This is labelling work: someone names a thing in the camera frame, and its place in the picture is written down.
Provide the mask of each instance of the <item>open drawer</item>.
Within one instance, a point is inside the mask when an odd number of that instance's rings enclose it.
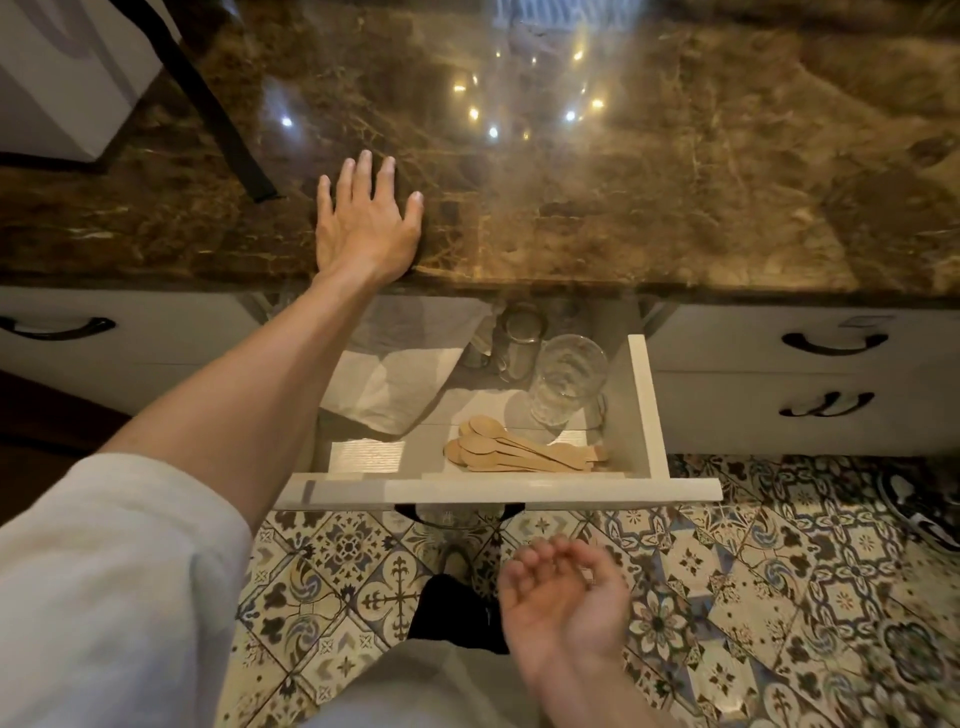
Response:
[[[431,512],[495,509],[509,518],[524,507],[616,510],[720,500],[717,479],[671,478],[667,470],[636,302],[591,302],[590,313],[592,338],[607,353],[610,373],[597,403],[578,412],[564,431],[547,430],[531,417],[525,390],[506,388],[493,374],[458,367],[420,422],[400,438],[322,410],[312,472],[294,473],[276,508],[396,508],[416,518],[416,505]],[[603,444],[610,459],[602,472],[470,473],[447,462],[443,447],[457,437],[459,423],[480,414],[544,444]]]

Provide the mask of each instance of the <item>white sleeve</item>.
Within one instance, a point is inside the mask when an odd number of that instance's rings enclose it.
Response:
[[[209,726],[250,548],[176,468],[77,463],[0,528],[0,727]]]

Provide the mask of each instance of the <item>marble countertop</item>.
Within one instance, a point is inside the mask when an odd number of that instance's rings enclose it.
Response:
[[[426,197],[398,290],[960,305],[960,11],[702,4],[169,2],[282,198],[161,76],[103,169],[0,167],[0,284],[306,281],[316,180],[368,147]]]

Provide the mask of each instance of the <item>clear glass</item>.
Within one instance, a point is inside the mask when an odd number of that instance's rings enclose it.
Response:
[[[586,336],[564,334],[540,349],[530,385],[530,412],[545,427],[560,427],[593,401],[607,380],[607,356]]]

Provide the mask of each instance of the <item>cabinet drawer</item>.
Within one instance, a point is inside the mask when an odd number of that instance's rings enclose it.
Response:
[[[946,370],[914,377],[654,373],[666,450],[710,454],[912,456],[957,449],[960,396],[948,379]],[[829,393],[839,397],[824,408]],[[823,416],[780,413],[817,407]]]
[[[682,305],[649,347],[660,372],[906,371],[960,352],[960,312]]]
[[[448,388],[420,424],[397,439],[333,416],[321,416],[313,473],[294,473],[276,507],[382,509],[402,503],[454,511],[503,503],[531,509],[637,508],[681,500],[718,500],[715,478],[670,478],[657,398],[635,302],[595,302],[594,339],[610,360],[603,416],[581,411],[564,432],[548,431],[529,415],[524,391],[490,380]],[[447,462],[444,443],[476,414],[513,432],[549,443],[603,443],[608,473],[469,473]]]
[[[93,358],[134,364],[205,364],[257,329],[243,296],[152,291],[0,288],[0,317],[17,331],[89,335],[37,341],[0,330],[0,369],[11,360]],[[111,322],[97,331],[91,320]]]

